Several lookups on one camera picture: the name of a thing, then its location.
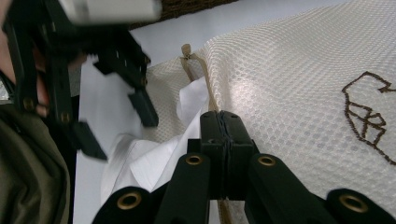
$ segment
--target person's arm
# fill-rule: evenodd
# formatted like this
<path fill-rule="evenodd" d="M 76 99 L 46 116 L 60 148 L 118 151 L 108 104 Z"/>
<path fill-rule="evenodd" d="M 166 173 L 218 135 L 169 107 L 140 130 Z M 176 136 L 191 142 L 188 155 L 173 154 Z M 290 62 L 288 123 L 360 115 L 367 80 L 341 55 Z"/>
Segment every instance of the person's arm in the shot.
<path fill-rule="evenodd" d="M 3 26 L 11 2 L 12 0 L 0 0 L 0 27 Z M 46 60 L 44 56 L 40 53 L 38 48 L 33 48 L 32 51 L 35 59 L 35 68 L 45 73 Z M 85 54 L 80 54 L 69 64 L 69 69 L 80 66 L 86 61 L 86 58 Z M 7 36 L 3 30 L 0 31 L 0 71 L 2 71 L 14 84 L 16 83 L 15 73 L 12 67 L 12 61 L 7 44 Z M 37 76 L 37 97 L 39 105 L 36 108 L 36 113 L 42 117 L 46 117 L 49 113 L 48 105 L 50 103 L 50 99 L 41 76 Z"/>

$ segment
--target brass grommet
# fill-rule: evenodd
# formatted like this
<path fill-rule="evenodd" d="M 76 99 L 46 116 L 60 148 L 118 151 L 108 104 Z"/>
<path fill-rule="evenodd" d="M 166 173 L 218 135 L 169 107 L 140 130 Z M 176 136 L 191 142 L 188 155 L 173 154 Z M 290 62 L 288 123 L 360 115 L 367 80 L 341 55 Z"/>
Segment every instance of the brass grommet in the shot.
<path fill-rule="evenodd" d="M 353 195 L 343 194 L 340 196 L 339 200 L 343 206 L 354 212 L 365 213 L 369 210 L 369 207 L 364 201 Z"/>
<path fill-rule="evenodd" d="M 33 103 L 32 98 L 26 97 L 23 99 L 23 107 L 27 111 L 33 111 L 35 110 L 35 104 Z"/>
<path fill-rule="evenodd" d="M 61 114 L 61 122 L 62 123 L 69 123 L 70 122 L 70 115 L 69 113 L 63 112 Z"/>
<path fill-rule="evenodd" d="M 199 156 L 190 156 L 186 158 L 186 163 L 188 163 L 189 165 L 199 165 L 202 163 L 203 160 L 204 159 Z"/>
<path fill-rule="evenodd" d="M 134 201 L 132 203 L 127 203 L 125 202 L 125 199 L 127 198 L 134 198 Z M 140 193 L 137 191 L 131 192 L 131 193 L 126 193 L 122 195 L 119 200 L 117 201 L 117 206 L 119 209 L 122 210 L 129 210 L 137 207 L 140 203 L 142 202 L 142 197 L 140 196 Z"/>
<path fill-rule="evenodd" d="M 259 157 L 259 163 L 265 166 L 273 166 L 276 164 L 276 161 L 268 156 L 261 156 Z"/>

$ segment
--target wicker basket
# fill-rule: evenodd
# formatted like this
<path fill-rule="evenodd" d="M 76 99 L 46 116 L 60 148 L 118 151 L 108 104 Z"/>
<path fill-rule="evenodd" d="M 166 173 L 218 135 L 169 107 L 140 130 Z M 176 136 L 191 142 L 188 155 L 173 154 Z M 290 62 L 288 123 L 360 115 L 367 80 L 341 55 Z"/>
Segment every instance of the wicker basket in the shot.
<path fill-rule="evenodd" d="M 169 19 L 178 18 L 179 16 L 185 14 L 194 13 L 235 1 L 237 0 L 162 0 L 163 14 L 158 21 L 166 21 Z M 154 22 L 134 23 L 130 26 L 130 29 L 135 29 L 152 23 Z"/>

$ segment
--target white device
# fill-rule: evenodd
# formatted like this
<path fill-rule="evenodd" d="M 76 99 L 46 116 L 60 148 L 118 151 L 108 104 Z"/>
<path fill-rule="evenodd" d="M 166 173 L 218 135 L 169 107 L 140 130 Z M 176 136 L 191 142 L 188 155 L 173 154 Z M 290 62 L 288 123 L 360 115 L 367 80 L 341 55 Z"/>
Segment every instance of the white device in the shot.
<path fill-rule="evenodd" d="M 67 18 L 76 25 L 156 21 L 160 0 L 59 0 Z"/>

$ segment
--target white mesh fabric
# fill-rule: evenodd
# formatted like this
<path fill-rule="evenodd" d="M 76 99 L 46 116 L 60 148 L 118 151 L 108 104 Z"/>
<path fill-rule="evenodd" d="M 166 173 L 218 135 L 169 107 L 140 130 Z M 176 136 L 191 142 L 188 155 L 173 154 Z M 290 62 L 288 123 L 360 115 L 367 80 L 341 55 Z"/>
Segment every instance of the white mesh fabric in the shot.
<path fill-rule="evenodd" d="M 354 1 L 222 35 L 205 57 L 216 104 L 242 118 L 261 152 L 320 197 L 354 189 L 396 217 L 396 84 L 379 90 L 396 83 L 396 1 Z"/>
<path fill-rule="evenodd" d="M 150 67 L 147 79 L 148 95 L 160 123 L 157 128 L 145 128 L 143 138 L 161 143 L 184 133 L 186 129 L 177 117 L 177 101 L 179 91 L 189 85 L 190 81 L 179 58 Z"/>

